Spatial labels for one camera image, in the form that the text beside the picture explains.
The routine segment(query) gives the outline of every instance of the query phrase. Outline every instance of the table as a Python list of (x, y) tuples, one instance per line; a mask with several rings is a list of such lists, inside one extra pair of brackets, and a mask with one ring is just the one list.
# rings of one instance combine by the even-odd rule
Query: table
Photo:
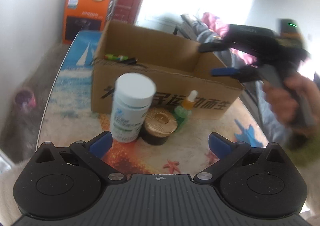
[[(81, 31), (72, 43), (47, 102), (38, 146), (51, 141), (56, 147), (65, 147), (77, 140), (88, 141), (109, 129), (110, 115), (91, 111), (92, 58), (100, 36), (98, 31)], [(235, 120), (242, 124), (244, 132)], [(233, 142), (237, 141), (235, 133), (243, 136), (254, 132), (261, 146), (268, 144), (249, 111), (237, 99), (221, 119), (190, 119), (162, 146), (151, 146), (141, 138), (126, 144), (114, 141), (102, 159), (127, 175), (187, 173), (193, 177), (218, 161), (208, 147), (211, 132)]]

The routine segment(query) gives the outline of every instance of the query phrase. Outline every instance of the white dropper bulb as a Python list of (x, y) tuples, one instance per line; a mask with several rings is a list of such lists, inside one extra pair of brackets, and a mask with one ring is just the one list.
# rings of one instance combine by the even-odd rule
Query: white dropper bulb
[(197, 91), (190, 92), (190, 95), (188, 96), (187, 100), (190, 102), (194, 102), (196, 100), (196, 97), (198, 96)]

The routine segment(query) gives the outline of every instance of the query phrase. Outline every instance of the pink cloth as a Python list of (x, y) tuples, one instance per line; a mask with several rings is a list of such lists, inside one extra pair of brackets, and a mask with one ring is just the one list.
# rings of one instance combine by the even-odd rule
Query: pink cloth
[[(217, 17), (212, 13), (204, 13), (201, 20), (208, 26), (209, 29), (216, 32), (220, 37), (224, 37), (229, 30), (229, 25), (225, 24), (221, 20), (221, 18)], [(255, 56), (241, 52), (239, 50), (231, 49), (231, 51), (232, 53), (240, 57), (242, 60), (244, 60), (246, 64), (252, 64), (257, 60)]]

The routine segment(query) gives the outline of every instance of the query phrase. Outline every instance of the cardboard box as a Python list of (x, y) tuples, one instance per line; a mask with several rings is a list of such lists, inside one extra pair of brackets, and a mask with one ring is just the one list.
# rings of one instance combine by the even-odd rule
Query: cardboard box
[(111, 20), (118, 0), (66, 0), (63, 18), (63, 43), (72, 43), (81, 30), (103, 30)]
[[(229, 77), (211, 77), (212, 68), (224, 67), (213, 53), (199, 53), (199, 43), (156, 30), (109, 21), (102, 33), (93, 67), (92, 110), (111, 113), (116, 79), (135, 72), (150, 77), (157, 93), (153, 105), (174, 108), (192, 90), (199, 92), (192, 118), (219, 119), (243, 87)], [(136, 57), (141, 66), (104, 60), (108, 54)]]

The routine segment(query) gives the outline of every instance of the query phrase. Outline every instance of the red starfish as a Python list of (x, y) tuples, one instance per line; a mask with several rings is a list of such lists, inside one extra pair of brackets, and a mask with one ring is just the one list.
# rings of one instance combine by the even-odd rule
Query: red starfish
[(170, 161), (168, 159), (167, 159), (167, 161), (168, 161), (168, 163), (165, 164), (163, 166), (163, 168), (169, 168), (169, 173), (170, 174), (173, 174), (174, 170), (176, 170), (178, 173), (181, 173), (180, 169), (177, 167), (177, 165), (179, 165), (178, 161)]
[(217, 156), (214, 153), (212, 153), (210, 150), (208, 154), (205, 154), (205, 155), (206, 157), (209, 158), (208, 165), (212, 165), (219, 160), (219, 158), (217, 158)]

